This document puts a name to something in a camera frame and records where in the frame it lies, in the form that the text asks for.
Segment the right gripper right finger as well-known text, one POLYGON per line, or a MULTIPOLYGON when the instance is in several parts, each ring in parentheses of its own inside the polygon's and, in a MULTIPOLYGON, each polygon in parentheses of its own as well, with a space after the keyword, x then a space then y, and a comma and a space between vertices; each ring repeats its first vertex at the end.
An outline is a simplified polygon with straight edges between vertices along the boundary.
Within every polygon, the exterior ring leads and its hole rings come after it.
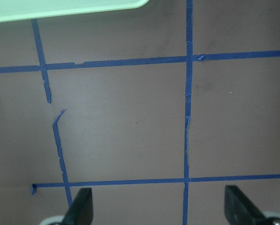
POLYGON ((236 185, 225 187, 224 215, 230 225, 273 224, 236 185))

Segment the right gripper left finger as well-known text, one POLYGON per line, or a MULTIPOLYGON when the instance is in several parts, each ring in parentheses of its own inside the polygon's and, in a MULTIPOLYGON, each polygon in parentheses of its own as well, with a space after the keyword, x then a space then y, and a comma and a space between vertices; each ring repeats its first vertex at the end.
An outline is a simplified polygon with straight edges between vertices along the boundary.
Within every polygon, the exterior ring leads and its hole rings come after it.
POLYGON ((63 218, 64 225, 91 225, 93 221, 92 189, 81 188, 63 218))

